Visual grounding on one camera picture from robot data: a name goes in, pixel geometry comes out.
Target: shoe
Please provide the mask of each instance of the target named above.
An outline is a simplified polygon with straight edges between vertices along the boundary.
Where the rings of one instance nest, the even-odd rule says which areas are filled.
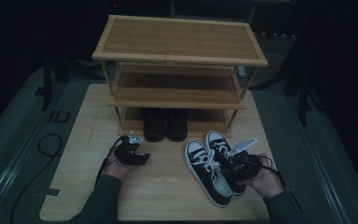
[[[221,174],[219,162],[213,160],[214,151],[207,150],[198,141],[190,141],[186,145],[186,165],[193,176],[200,182],[208,197],[217,207],[227,207],[232,191]]]
[[[173,142],[187,138],[188,109],[168,109],[166,135]]]
[[[205,146],[208,150],[214,151],[214,160],[220,163],[222,174],[228,182],[235,196],[242,195],[246,190],[246,185],[240,184],[230,175],[230,162],[227,159],[231,146],[227,139],[219,132],[210,131],[205,137]]]
[[[158,142],[165,137],[164,109],[142,108],[144,137],[149,142]]]

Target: dark floor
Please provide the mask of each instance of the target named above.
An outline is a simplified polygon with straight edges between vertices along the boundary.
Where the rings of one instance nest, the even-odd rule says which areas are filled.
[[[269,66],[258,71],[253,85],[278,73],[295,39],[258,35],[257,40]],[[10,221],[10,212],[21,191],[50,160],[37,150],[38,141],[46,134],[57,133],[64,145],[88,85],[101,82],[76,72],[68,83],[54,81],[52,103],[43,112],[42,98],[34,96],[34,91],[42,85],[39,70],[12,100],[0,118],[0,223]],[[282,93],[285,82],[253,91],[277,168],[315,223],[358,223],[358,175],[334,126],[312,101],[306,114],[308,125],[302,125],[296,115],[298,97]],[[70,118],[63,123],[51,122],[49,117],[53,111],[70,112]],[[53,154],[59,141],[49,138],[41,145],[43,150]],[[38,212],[58,162],[59,158],[52,161],[23,192],[14,210],[14,223],[45,223]]]

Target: black cable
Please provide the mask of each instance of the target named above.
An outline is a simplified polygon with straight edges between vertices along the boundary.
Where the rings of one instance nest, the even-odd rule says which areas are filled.
[[[113,150],[116,148],[117,143],[122,139],[124,139],[124,136],[120,136],[116,140],[116,142],[113,144],[113,146],[109,148],[109,152],[107,153],[105,159],[103,159],[103,163],[101,164],[100,170],[98,171],[97,178],[95,179],[94,187],[97,185],[98,180],[100,179],[101,175],[103,174],[104,168],[106,168],[106,166],[110,165],[112,162],[116,161],[116,160],[114,160],[114,161],[111,161],[108,164],[106,164],[106,162],[109,160],[109,157],[112,154]]]
[[[40,146],[40,144],[42,143],[43,140],[45,140],[48,137],[51,136],[55,136],[59,139],[60,141],[60,145],[57,148],[57,151],[54,154],[48,154],[46,152],[44,152]],[[34,183],[34,181],[51,165],[51,163],[54,161],[55,158],[60,157],[62,155],[62,153],[60,153],[61,148],[62,148],[62,138],[57,135],[56,133],[50,133],[45,135],[44,137],[40,138],[39,141],[37,142],[37,148],[39,150],[40,153],[42,153],[45,156],[51,157],[51,159],[48,161],[48,163],[45,165],[45,167],[42,168],[42,170],[39,171],[39,173],[37,173],[30,182],[28,182],[28,184],[25,186],[25,188],[21,191],[21,193],[17,196],[16,201],[13,203],[12,207],[11,207],[11,211],[10,211],[10,223],[13,224],[14,223],[14,213],[17,207],[17,204],[20,201],[20,198],[22,197],[22,194],[25,193],[25,191]]]

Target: bamboo surface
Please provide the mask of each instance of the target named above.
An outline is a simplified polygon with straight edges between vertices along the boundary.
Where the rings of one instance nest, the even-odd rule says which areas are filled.
[[[109,90],[104,84],[90,85],[69,136],[50,188],[59,196],[47,196],[40,217],[46,221],[68,220],[80,212],[93,190],[95,177],[108,149],[117,139],[118,120],[108,106]],[[235,142],[257,138],[248,152],[267,153],[272,158],[253,96],[245,96],[247,110],[240,110],[232,125]],[[256,220],[268,219],[262,198],[248,188],[233,198],[227,208],[215,207],[205,191],[188,171],[184,152],[190,140],[174,143],[167,138],[158,143],[144,141],[138,154],[151,153],[143,167],[124,180],[118,203],[118,219],[146,220]]]
[[[267,66],[248,23],[109,16],[96,60]]]
[[[113,89],[117,106],[245,109],[233,67],[126,63]]]

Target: shoe rack shelf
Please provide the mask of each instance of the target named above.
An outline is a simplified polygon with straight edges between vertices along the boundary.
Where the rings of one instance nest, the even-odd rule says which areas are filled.
[[[230,137],[257,70],[241,88],[238,66],[268,64],[247,23],[127,16],[109,17],[93,59],[102,62],[119,135],[143,135],[141,108],[156,107],[188,108],[189,137]],[[117,63],[113,81],[107,61]]]

